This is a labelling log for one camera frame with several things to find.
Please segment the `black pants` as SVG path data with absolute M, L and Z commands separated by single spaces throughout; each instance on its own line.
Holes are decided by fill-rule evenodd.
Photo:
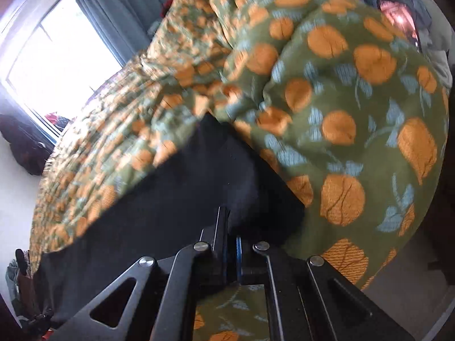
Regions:
M 180 151 L 73 244 L 42 257 L 33 278 L 39 305 L 62 325 L 140 257 L 167 258 L 194 243 L 221 206 L 229 233 L 275 245 L 305 216 L 304 204 L 234 127 L 205 115 Z

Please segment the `dark bag by window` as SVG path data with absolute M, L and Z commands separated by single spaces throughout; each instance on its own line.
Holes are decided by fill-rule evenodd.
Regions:
M 32 127 L 11 115 L 1 114 L 1 135 L 15 161 L 32 176 L 41 176 L 53 147 L 33 133 Z

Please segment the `green orange floral bedspread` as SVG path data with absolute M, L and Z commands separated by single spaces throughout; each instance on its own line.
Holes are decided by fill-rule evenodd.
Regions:
M 427 214 L 448 95 L 428 58 L 360 0 L 173 0 L 149 48 L 57 142 L 32 221 L 33 278 L 212 115 L 304 204 L 288 254 L 320 255 L 364 290 Z

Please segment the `red and grey clothes pile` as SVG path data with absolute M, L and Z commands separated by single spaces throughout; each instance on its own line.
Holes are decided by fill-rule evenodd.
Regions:
M 68 118 L 57 113 L 48 113 L 45 115 L 45 118 L 61 132 L 70 123 Z

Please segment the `blue-grey curtain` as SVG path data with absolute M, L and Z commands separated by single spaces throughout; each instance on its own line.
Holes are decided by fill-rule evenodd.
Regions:
M 168 0 L 76 0 L 120 65 L 146 49 Z

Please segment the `blue clothes heap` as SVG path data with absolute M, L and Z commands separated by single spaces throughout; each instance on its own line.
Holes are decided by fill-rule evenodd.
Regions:
M 381 0 L 363 0 L 374 7 Z M 432 63 L 441 83 L 450 89 L 454 83 L 454 30 L 434 0 L 384 0 L 404 4 L 413 17 L 422 53 Z

